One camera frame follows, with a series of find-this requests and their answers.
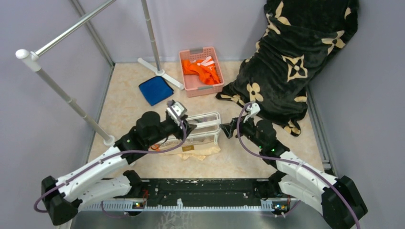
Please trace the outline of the metal drying rack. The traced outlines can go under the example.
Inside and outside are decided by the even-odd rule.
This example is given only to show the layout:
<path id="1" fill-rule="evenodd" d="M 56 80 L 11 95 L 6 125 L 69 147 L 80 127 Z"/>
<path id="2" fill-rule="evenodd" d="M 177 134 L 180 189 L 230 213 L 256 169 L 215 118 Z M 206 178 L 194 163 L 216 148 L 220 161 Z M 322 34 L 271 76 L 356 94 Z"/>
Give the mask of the metal drying rack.
<path id="1" fill-rule="evenodd" d="M 66 174 L 86 164 L 96 135 L 49 85 L 16 58 L 17 50 L 36 51 L 79 21 L 69 0 L 4 0 L 0 3 L 0 167 L 43 177 Z M 117 0 L 92 22 L 115 62 L 111 44 L 129 57 L 152 52 L 140 0 Z M 79 28 L 38 60 L 39 65 L 76 99 L 93 119 L 99 118 L 111 76 L 86 28 Z"/>

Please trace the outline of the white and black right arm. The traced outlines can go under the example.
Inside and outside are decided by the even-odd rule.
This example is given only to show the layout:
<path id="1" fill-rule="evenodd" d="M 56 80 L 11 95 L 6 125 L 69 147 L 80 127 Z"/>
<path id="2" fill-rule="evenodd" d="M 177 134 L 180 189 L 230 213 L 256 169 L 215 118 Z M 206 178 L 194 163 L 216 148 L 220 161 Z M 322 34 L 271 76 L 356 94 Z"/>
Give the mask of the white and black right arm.
<path id="1" fill-rule="evenodd" d="M 318 211 L 332 229 L 361 227 L 359 220 L 368 208 L 355 182 L 348 176 L 335 177 L 318 170 L 300 159 L 277 139 L 270 121 L 233 118 L 220 128 L 227 138 L 245 136 L 260 149 L 252 155 L 277 169 L 269 178 L 273 196 L 286 194 L 304 202 Z"/>

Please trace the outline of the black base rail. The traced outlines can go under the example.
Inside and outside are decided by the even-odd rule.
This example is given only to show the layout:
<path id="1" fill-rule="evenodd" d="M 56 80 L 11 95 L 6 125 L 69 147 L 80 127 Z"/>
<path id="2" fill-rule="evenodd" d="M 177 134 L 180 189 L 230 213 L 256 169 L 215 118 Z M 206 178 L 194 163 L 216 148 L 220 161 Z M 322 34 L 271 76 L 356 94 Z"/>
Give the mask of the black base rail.
<path id="1" fill-rule="evenodd" d="M 267 178 L 142 180 L 136 191 L 118 199 L 137 198 L 147 207 L 260 207 L 288 211 L 294 199 L 276 191 Z"/>

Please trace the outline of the white plastic clip hanger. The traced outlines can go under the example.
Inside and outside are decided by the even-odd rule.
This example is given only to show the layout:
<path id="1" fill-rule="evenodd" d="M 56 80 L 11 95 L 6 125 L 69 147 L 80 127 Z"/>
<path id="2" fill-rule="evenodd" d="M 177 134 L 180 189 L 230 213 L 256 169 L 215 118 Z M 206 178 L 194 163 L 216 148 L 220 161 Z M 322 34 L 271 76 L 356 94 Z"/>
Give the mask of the white plastic clip hanger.
<path id="1" fill-rule="evenodd" d="M 191 132 L 187 139 L 214 136 L 215 141 L 218 142 L 218 137 L 221 132 L 221 129 L 219 127 L 219 125 L 221 124 L 221 116 L 218 112 L 192 115 L 187 118 L 187 121 L 190 124 L 197 125 L 197 127 Z M 176 139 L 175 137 L 170 136 L 168 140 L 162 140 L 157 144 L 160 144 L 160 151 L 167 149 L 174 150 L 173 148 L 180 142 L 180 139 Z"/>

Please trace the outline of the orange clothes peg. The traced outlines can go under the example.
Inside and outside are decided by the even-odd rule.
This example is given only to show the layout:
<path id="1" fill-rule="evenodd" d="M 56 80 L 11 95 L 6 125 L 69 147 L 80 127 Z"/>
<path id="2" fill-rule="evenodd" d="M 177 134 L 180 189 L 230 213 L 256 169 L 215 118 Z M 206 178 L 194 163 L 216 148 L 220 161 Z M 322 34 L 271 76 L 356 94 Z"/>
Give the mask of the orange clothes peg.
<path id="1" fill-rule="evenodd" d="M 160 151 L 160 144 L 155 144 L 150 146 L 150 149 L 153 151 Z"/>

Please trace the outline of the black floral blanket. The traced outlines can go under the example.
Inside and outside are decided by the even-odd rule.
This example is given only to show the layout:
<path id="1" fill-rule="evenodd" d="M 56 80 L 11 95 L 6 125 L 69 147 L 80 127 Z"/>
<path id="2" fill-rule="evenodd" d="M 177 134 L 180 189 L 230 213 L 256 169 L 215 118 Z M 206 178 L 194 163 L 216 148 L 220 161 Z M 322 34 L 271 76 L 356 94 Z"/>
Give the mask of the black floral blanket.
<path id="1" fill-rule="evenodd" d="M 268 0 L 255 53 L 216 98 L 239 106 L 256 102 L 259 117 L 299 136 L 306 87 L 357 32 L 359 6 L 357 0 Z"/>

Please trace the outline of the cream boxer underwear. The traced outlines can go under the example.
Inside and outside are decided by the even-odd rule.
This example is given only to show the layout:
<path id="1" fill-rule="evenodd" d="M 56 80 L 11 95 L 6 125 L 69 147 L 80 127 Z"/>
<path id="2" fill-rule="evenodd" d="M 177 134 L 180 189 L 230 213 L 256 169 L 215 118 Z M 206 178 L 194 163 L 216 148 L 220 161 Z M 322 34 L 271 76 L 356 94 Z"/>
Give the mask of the cream boxer underwear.
<path id="1" fill-rule="evenodd" d="M 179 148 L 166 153 L 159 153 L 159 155 L 176 155 L 182 160 L 194 157 L 203 161 L 207 156 L 218 154 L 220 151 L 221 149 L 214 136 L 207 136 L 187 139 Z"/>

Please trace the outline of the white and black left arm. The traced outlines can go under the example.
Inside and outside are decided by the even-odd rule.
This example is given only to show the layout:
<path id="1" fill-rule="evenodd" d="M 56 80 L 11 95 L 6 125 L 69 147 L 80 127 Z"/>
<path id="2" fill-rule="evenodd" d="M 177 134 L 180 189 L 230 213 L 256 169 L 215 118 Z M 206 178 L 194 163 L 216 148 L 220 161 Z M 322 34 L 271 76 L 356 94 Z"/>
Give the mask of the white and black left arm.
<path id="1" fill-rule="evenodd" d="M 140 196 L 143 184 L 134 170 L 111 180 L 104 177 L 150 154 L 151 146 L 170 136 L 180 140 L 174 148 L 180 147 L 197 127 L 187 118 L 185 111 L 177 107 L 167 108 L 163 121 L 154 111 L 144 113 L 127 134 L 96 159 L 59 178 L 45 177 L 41 181 L 41 197 L 34 204 L 35 211 L 40 212 L 38 204 L 42 202 L 43 212 L 54 226 L 60 226 L 93 203 L 127 194 L 133 198 Z"/>

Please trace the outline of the blue folded cloth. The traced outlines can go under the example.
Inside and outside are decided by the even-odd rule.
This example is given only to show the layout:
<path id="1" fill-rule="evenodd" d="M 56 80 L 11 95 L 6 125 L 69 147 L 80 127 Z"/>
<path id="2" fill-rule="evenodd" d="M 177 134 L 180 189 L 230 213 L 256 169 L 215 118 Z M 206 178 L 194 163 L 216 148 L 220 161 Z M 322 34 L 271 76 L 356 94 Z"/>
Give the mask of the blue folded cloth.
<path id="1" fill-rule="evenodd" d="M 174 90 L 162 76 L 155 76 L 139 85 L 139 89 L 146 101 L 154 106 L 174 94 Z"/>

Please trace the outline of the pink plastic basket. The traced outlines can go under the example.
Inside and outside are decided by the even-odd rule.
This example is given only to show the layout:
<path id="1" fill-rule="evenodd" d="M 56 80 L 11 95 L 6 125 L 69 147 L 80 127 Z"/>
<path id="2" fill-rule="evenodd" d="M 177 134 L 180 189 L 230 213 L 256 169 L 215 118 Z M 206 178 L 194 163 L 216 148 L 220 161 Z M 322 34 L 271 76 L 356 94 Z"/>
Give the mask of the pink plastic basket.
<path id="1" fill-rule="evenodd" d="M 197 97 L 222 91 L 224 78 L 212 46 L 179 52 L 186 94 Z"/>

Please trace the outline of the orange garment in basket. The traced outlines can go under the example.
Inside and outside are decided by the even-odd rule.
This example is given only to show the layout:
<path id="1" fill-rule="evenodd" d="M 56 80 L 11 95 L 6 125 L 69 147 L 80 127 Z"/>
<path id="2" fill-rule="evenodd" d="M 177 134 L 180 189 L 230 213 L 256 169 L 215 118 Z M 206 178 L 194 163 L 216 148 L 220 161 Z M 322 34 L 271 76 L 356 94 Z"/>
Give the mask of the orange garment in basket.
<path id="1" fill-rule="evenodd" d="M 181 65 L 184 75 L 197 75 L 199 81 L 203 84 L 215 85 L 221 82 L 216 71 L 215 62 L 213 60 L 209 60 L 207 62 L 202 60 L 195 62 L 183 60 Z"/>

